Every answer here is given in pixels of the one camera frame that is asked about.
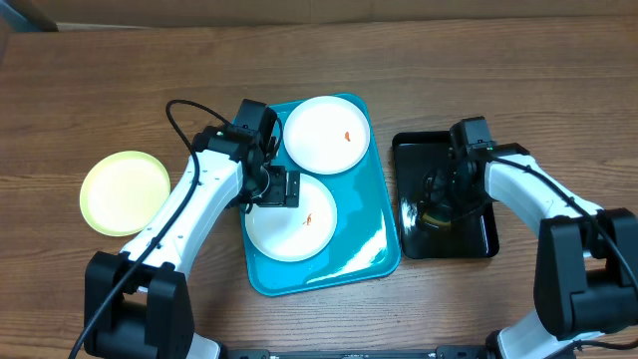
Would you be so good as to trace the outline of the green yellow sponge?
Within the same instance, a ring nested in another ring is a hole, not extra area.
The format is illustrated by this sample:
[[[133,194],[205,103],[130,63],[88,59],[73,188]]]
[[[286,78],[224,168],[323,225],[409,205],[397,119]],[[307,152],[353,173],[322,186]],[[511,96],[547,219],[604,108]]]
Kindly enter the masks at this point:
[[[421,215],[421,222],[435,228],[449,228],[451,226],[451,222],[449,220],[436,218],[435,216],[432,216],[430,213],[427,212],[424,212]]]

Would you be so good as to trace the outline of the white plate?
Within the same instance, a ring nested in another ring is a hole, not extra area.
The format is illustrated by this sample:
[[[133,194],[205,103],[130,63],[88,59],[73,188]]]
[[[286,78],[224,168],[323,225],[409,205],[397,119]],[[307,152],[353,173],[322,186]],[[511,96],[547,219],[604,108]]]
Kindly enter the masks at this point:
[[[309,213],[309,225],[302,224]],[[283,262],[308,259],[319,253],[337,226],[337,206],[329,189],[318,179],[300,176],[296,208],[255,206],[244,217],[252,244],[267,257]]]
[[[354,167],[370,145],[363,111],[336,96],[311,98],[298,105],[284,125],[283,143],[303,170],[336,175]]]

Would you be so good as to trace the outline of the yellow-green plate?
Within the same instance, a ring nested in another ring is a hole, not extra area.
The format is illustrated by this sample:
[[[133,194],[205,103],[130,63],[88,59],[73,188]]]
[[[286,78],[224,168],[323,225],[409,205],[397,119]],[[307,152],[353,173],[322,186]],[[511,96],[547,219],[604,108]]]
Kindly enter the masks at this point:
[[[139,152],[114,153],[87,173],[79,204],[85,222],[108,236],[126,236],[151,222],[170,194],[164,165]]]

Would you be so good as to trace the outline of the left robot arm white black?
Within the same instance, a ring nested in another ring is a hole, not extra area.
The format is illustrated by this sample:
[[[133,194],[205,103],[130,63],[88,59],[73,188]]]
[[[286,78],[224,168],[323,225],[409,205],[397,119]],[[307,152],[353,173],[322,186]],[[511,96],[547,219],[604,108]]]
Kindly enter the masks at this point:
[[[99,251],[85,272],[85,322],[70,355],[221,358],[196,334],[187,288],[195,258],[219,215],[238,204],[295,207],[299,173],[275,166],[271,131],[208,127],[185,144],[182,178],[150,223],[120,253]]]

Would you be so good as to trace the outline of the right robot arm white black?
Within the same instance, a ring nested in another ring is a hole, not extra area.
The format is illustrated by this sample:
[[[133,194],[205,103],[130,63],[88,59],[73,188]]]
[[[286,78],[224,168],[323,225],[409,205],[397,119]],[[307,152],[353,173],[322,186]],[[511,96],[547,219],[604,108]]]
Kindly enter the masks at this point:
[[[600,336],[637,323],[637,217],[604,209],[548,175],[517,144],[453,145],[422,178],[423,224],[442,228],[498,201],[538,239],[534,308],[494,331],[479,358],[571,358],[585,346],[632,350]]]

